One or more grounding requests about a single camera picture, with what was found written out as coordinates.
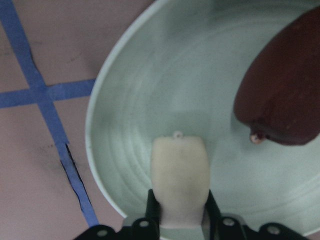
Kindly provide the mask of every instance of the bowl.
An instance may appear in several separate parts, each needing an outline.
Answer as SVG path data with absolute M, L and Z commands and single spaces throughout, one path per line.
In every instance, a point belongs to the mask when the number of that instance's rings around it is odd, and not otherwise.
M 123 216 L 144 213 L 154 138 L 176 130 L 204 139 L 210 189 L 222 212 L 254 230 L 282 223 L 320 229 L 320 138 L 254 145 L 233 103 L 250 63 L 315 0 L 157 0 L 103 64 L 86 118 L 86 151 L 99 189 Z M 165 239 L 201 230 L 161 229 Z

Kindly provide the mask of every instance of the brown eggplant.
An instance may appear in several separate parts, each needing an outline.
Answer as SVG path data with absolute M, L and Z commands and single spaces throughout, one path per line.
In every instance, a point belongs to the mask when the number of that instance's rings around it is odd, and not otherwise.
M 304 145 L 320 132 L 320 6 L 282 29 L 245 73 L 233 111 L 250 139 Z

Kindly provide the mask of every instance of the blue tape cross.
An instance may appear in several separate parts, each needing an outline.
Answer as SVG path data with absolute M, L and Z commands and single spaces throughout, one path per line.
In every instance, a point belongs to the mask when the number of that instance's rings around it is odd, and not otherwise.
M 38 104 L 59 153 L 62 166 L 79 199 L 82 213 L 90 227 L 97 225 L 99 224 L 98 219 L 70 156 L 67 146 L 69 141 L 54 106 L 54 101 L 57 100 L 89 96 L 95 80 L 47 87 L 34 64 L 30 45 L 11 0 L 0 0 L 0 20 L 29 85 L 29 89 L 0 93 L 0 108 Z

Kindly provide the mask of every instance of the light green plate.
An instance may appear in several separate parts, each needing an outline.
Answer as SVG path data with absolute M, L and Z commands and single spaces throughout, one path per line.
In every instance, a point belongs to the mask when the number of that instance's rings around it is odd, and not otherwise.
M 320 228 L 320 137 L 305 146 L 251 144 L 233 115 L 244 73 L 263 46 L 316 0 L 157 0 L 105 61 L 86 119 L 93 176 L 124 217 L 144 213 L 156 137 L 201 136 L 222 212 L 257 230 L 279 222 Z M 200 239 L 199 229 L 161 230 Z

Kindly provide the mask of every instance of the metal bolt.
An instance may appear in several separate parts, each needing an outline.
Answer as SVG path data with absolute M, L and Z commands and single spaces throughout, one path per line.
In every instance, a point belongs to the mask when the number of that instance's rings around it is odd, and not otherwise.
M 226 225 L 228 227 L 232 227 L 233 225 L 235 225 L 235 221 L 233 219 L 231 219 L 231 218 L 228 218 L 228 217 L 223 219 L 222 222 L 223 222 L 224 225 Z
M 145 228 L 149 226 L 149 222 L 146 220 L 143 220 L 139 223 L 140 227 Z
M 96 235 L 97 235 L 98 237 L 105 237 L 105 236 L 107 236 L 107 234 L 108 234 L 108 231 L 107 231 L 107 230 L 100 230 L 100 231 L 98 231 L 98 232 L 96 233 Z
M 268 226 L 266 229 L 270 234 L 273 235 L 279 235 L 280 234 L 280 229 L 276 226 Z

